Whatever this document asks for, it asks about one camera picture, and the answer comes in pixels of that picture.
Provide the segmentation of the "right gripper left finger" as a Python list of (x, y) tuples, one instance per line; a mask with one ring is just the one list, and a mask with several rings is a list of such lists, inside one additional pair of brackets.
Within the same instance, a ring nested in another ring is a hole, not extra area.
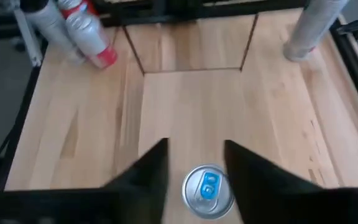
[(0, 224), (161, 224), (168, 173), (162, 138), (102, 187), (1, 192)]

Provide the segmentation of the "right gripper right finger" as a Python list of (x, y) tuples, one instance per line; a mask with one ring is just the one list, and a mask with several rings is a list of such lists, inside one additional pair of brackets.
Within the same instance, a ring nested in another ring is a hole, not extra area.
[(358, 224), (358, 187), (322, 188), (232, 140), (224, 160), (244, 224)]

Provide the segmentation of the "silver blue energy drink can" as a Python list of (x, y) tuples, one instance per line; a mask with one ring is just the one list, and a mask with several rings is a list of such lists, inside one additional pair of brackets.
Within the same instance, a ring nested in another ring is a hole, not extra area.
[(203, 164), (186, 175), (181, 187), (183, 202), (196, 216), (215, 220), (234, 205), (234, 196), (222, 167)]

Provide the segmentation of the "red white can silver lid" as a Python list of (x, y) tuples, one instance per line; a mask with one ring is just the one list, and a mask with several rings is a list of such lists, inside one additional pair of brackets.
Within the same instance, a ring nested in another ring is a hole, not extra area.
[(104, 31), (90, 0), (58, 0), (70, 37), (83, 55), (98, 68), (117, 60), (117, 53)]

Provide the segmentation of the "black table clamp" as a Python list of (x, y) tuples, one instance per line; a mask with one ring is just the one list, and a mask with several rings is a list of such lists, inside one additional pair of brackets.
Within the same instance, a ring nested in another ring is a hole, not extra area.
[(339, 35), (352, 34), (353, 37), (358, 40), (358, 19), (354, 20), (348, 24), (340, 25), (336, 32)]

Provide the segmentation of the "white can with black lid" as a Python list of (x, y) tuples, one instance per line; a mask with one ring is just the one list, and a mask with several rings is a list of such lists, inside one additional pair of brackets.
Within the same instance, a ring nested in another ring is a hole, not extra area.
[(75, 64), (85, 57), (71, 40), (65, 20), (53, 0), (20, 0), (20, 8), (31, 24)]

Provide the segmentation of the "black aluminium table frame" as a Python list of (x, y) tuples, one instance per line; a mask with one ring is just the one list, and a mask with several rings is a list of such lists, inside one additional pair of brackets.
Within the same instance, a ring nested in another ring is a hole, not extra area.
[(280, 166), (325, 187), (358, 186), (358, 44), (338, 17), (305, 61), (283, 47), (308, 0), (94, 0), (119, 53), (70, 65), (43, 44), (11, 132), (0, 190), (98, 187), (139, 153), (144, 69), (129, 26), (255, 16), (250, 53), (263, 78)]

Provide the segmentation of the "silver metal bracket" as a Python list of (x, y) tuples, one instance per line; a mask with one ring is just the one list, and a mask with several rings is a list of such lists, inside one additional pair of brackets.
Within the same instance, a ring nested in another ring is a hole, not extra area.
[(14, 8), (14, 16), (19, 26), (24, 44), (33, 67), (39, 67), (42, 64), (43, 55), (40, 44), (31, 23), (26, 19), (20, 8)]

